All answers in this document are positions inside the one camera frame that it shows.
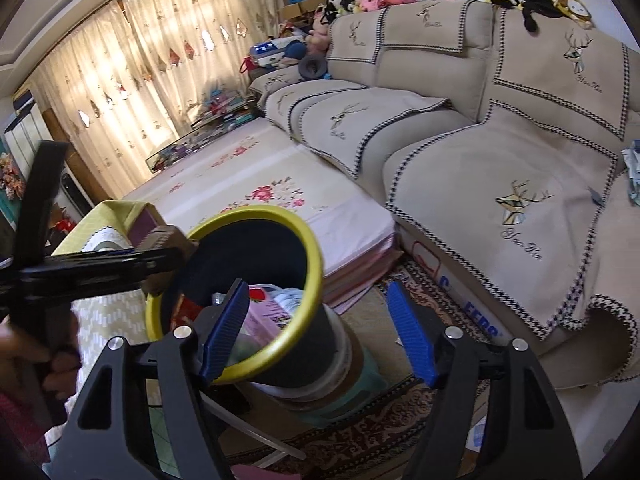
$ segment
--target blue gripper pad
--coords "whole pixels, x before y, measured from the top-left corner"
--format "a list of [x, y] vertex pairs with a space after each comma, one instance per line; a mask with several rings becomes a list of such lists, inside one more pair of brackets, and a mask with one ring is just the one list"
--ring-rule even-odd
[[224, 310], [211, 330], [202, 352], [200, 377], [206, 384], [222, 375], [249, 310], [249, 285], [246, 282], [223, 303]]
[[[433, 342], [416, 318], [412, 308], [415, 304], [405, 293], [400, 282], [394, 281], [389, 285], [386, 304], [415, 376], [422, 379], [427, 386], [433, 387], [438, 378], [433, 357]], [[415, 307], [430, 310], [426, 306]]]

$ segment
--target patterned rug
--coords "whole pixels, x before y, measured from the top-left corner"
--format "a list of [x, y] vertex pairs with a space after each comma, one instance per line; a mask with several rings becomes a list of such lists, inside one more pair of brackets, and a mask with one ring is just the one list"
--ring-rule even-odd
[[[458, 325], [473, 337], [484, 339], [480, 329], [409, 256], [402, 257], [363, 301], [375, 302], [379, 298], [378, 301], [383, 304], [383, 295], [392, 280], [401, 280], [412, 298], [418, 304], [436, 311], [444, 323]], [[343, 319], [352, 325], [349, 314], [350, 311]], [[485, 389], [485, 384], [479, 386], [478, 394]], [[434, 395], [435, 392], [422, 381], [408, 376], [348, 420], [324, 430], [306, 431], [287, 440], [306, 453], [306, 460], [289, 456], [270, 469], [282, 473], [300, 473], [313, 480], [399, 478], [425, 427]], [[230, 457], [230, 462], [253, 463], [270, 451], [269, 448], [260, 448], [235, 454]]]

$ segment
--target hand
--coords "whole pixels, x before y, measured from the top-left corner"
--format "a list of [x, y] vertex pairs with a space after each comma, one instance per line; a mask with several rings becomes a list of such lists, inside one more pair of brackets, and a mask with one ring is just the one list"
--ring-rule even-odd
[[[78, 318], [71, 314], [69, 344], [78, 348]], [[81, 362], [76, 354], [59, 352], [51, 359], [50, 352], [33, 337], [18, 327], [12, 326], [8, 318], [0, 323], [0, 392], [14, 400], [25, 402], [27, 394], [20, 384], [16, 358], [31, 363], [51, 361], [51, 373], [44, 379], [42, 387], [56, 392], [56, 398], [67, 400], [76, 394], [76, 381]]]

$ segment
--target rug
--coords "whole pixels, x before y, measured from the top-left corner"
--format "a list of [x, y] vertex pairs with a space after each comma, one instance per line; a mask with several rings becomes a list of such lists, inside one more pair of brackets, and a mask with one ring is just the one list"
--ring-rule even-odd
[[[372, 353], [387, 383], [393, 386], [348, 420], [324, 430], [312, 429], [286, 438], [288, 444], [306, 453], [306, 460], [289, 456], [270, 469], [300, 473], [314, 480], [395, 480], [402, 475], [425, 427], [435, 392], [410, 373], [404, 351], [395, 343], [398, 336], [387, 313], [384, 296], [392, 280], [401, 280], [412, 298], [436, 311], [444, 323], [455, 324], [474, 338], [484, 340], [480, 329], [427, 272], [405, 255], [374, 289], [342, 316]], [[486, 390], [486, 384], [481, 384], [479, 396]], [[259, 424], [257, 421], [255, 424], [268, 433], [278, 427], [282, 430], [282, 425], [289, 423], [287, 415], [291, 416], [280, 408], [277, 413], [270, 411]], [[239, 438], [235, 430], [227, 430], [221, 438], [232, 464], [253, 463], [270, 453], [270, 448], [266, 447], [229, 453]]]

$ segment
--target pink flower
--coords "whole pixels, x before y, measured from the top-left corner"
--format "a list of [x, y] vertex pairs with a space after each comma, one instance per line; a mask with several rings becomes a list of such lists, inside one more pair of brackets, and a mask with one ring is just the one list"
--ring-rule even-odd
[[260, 202], [268, 202], [273, 198], [273, 191], [271, 186], [261, 186], [251, 193], [251, 198], [255, 198]]

